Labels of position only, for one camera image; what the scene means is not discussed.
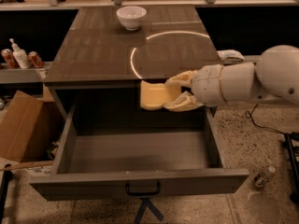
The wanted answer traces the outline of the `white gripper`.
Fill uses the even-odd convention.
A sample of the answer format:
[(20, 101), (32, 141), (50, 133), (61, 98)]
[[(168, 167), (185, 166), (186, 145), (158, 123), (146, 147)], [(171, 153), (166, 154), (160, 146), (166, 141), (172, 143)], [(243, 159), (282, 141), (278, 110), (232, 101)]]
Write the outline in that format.
[(220, 64), (207, 65), (198, 71), (189, 70), (170, 77), (165, 82), (166, 86), (192, 87), (194, 96), (185, 91), (175, 101), (166, 103), (164, 108), (173, 112), (184, 112), (203, 105), (214, 107), (224, 104), (220, 81), (222, 68)]

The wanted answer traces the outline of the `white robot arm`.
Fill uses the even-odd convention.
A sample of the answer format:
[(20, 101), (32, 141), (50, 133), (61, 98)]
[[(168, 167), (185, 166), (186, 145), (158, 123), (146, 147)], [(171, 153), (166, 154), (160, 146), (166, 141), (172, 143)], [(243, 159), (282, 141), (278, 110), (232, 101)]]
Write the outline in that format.
[(171, 77), (165, 85), (188, 88), (164, 105), (175, 112), (228, 102), (299, 105), (299, 48), (275, 46), (263, 52), (256, 63), (207, 65)]

